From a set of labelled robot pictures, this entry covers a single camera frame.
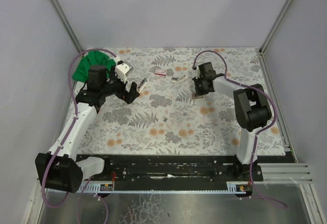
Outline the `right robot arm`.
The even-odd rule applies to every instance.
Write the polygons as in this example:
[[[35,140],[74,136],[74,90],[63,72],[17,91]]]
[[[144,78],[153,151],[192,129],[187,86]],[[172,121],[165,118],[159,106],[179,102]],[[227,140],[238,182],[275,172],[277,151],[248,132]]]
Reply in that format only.
[[[272,117],[267,95],[260,84],[245,85],[218,74],[211,62],[193,67],[196,96],[220,93],[234,101],[235,116],[241,127],[241,142],[236,157],[241,165],[257,160],[258,132]]]

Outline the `olive green stapler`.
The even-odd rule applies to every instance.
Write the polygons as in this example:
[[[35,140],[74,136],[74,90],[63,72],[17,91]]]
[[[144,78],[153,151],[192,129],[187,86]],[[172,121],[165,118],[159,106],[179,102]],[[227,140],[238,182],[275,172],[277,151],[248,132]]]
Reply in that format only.
[[[149,80],[147,78],[144,78],[141,83],[137,86],[137,92],[141,93],[143,91],[143,89],[146,87],[146,85],[148,84]]]

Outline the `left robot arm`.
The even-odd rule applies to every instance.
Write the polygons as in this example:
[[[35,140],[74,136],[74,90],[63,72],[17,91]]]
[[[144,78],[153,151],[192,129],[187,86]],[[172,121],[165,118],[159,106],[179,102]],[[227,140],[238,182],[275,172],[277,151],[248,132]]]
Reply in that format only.
[[[114,95],[127,104],[139,97],[135,82],[126,89],[127,77],[132,71],[132,65],[122,61],[110,69],[104,65],[89,69],[84,86],[74,97],[75,112],[54,145],[35,159],[42,189],[75,193],[84,180],[103,172],[104,159],[90,156],[77,162],[77,150],[107,97]]]

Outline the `small white stapler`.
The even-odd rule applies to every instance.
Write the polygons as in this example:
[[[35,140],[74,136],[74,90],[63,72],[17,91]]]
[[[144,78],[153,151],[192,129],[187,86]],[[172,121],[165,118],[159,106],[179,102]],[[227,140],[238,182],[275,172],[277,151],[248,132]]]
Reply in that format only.
[[[182,77],[172,77],[171,78],[171,82],[173,83],[181,83],[181,82],[184,82],[185,80],[187,80],[188,76],[187,75],[184,75]]]

